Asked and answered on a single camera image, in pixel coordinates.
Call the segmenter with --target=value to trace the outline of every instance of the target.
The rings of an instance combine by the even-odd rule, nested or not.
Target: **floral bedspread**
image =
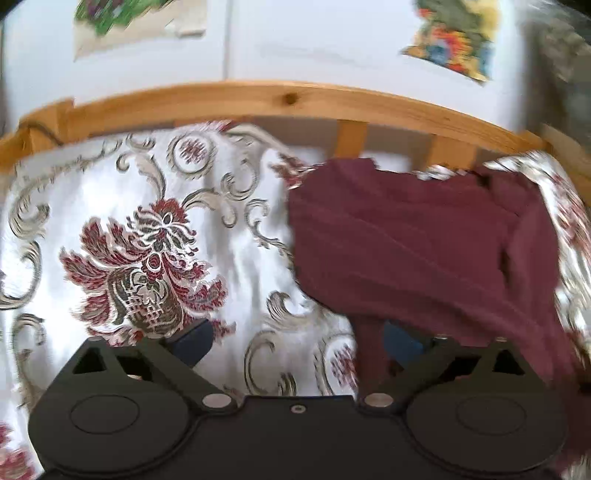
[[[21,462],[22,474],[1,479],[40,471],[28,411],[89,335],[133,345],[207,319],[215,344],[196,371],[229,394],[354,393],[349,322],[291,270],[285,197],[302,166],[265,132],[228,122],[18,165],[2,217],[0,440],[10,425],[24,450],[6,450],[2,468]]]

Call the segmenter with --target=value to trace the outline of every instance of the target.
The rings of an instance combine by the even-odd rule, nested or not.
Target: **maroon cloth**
[[[556,232],[525,176],[479,167],[422,181],[367,158],[330,160],[288,207],[298,282],[349,318],[361,392],[388,374],[385,319],[466,346],[506,337],[573,391],[576,361],[554,305]]]

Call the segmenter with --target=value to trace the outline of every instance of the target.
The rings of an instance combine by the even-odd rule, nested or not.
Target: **green painting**
[[[103,37],[114,26],[127,27],[149,9],[160,9],[174,0],[81,0],[75,19]]]

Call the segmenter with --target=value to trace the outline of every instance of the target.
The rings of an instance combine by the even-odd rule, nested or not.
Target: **metal screw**
[[[394,402],[394,399],[387,393],[371,393],[363,400],[366,405],[374,408],[386,408]]]
[[[232,403],[232,397],[225,393],[210,393],[203,397],[202,402],[208,408],[225,408]]]
[[[290,410],[292,413],[304,413],[306,411],[306,407],[303,405],[293,405]]]

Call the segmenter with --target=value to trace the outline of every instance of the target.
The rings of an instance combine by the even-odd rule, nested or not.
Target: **wooden headboard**
[[[545,148],[545,142],[530,132],[515,134],[463,113],[387,93],[301,82],[214,82],[144,90],[78,106],[72,99],[48,105],[23,117],[18,130],[0,140],[0,171],[11,170],[20,158],[55,148],[39,125],[69,144],[100,134],[250,116],[337,120],[336,157],[359,156],[368,124],[433,135],[427,165],[469,168],[479,148],[502,154]]]

